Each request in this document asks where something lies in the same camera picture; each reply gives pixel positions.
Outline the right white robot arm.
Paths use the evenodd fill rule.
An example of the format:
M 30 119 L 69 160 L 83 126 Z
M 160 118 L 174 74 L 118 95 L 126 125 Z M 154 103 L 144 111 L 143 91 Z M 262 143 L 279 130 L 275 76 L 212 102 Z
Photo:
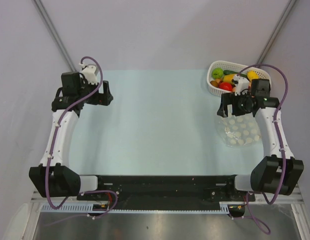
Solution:
M 268 79 L 252 82 L 234 75 L 234 92 L 221 95 L 217 115 L 244 116 L 252 114 L 259 127 L 263 145 L 263 159 L 249 175 L 237 175 L 234 183 L 225 188 L 226 196 L 237 201 L 244 191 L 289 196 L 292 194 L 304 171 L 304 163 L 295 159 L 283 131 L 280 101 L 271 97 Z

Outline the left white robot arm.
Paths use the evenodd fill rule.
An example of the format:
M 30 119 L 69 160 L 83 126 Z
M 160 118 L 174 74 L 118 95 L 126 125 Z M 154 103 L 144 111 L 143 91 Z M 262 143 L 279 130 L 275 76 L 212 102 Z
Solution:
M 82 72 L 63 73 L 61 83 L 51 103 L 52 127 L 44 155 L 28 174 L 44 198 L 74 197 L 80 193 L 80 175 L 69 168 L 75 126 L 85 104 L 109 106 L 114 99 L 107 80 L 102 82 L 103 92 L 99 92 L 99 86 L 89 83 Z

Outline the green toy apple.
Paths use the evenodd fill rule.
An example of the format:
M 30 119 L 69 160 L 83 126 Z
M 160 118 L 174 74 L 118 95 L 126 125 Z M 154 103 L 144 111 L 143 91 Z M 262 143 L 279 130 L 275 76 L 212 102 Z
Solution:
M 224 70 L 220 67 L 214 68 L 211 72 L 213 79 L 221 79 L 224 75 Z

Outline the clear zip top bag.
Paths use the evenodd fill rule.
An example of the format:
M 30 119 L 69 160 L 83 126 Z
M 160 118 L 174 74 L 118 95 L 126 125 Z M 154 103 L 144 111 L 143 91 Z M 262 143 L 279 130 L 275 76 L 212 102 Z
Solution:
M 252 113 L 225 118 L 217 115 L 214 124 L 217 134 L 229 147 L 251 146 L 262 139 L 260 128 Z

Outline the red toy tomato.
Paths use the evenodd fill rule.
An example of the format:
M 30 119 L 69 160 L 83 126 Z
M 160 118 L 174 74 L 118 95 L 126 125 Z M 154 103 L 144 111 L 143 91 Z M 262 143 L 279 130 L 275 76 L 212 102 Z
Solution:
M 228 91 L 228 92 L 232 92 L 233 91 L 233 86 L 232 84 L 228 83 L 228 82 L 221 82 L 218 87 L 222 90 Z

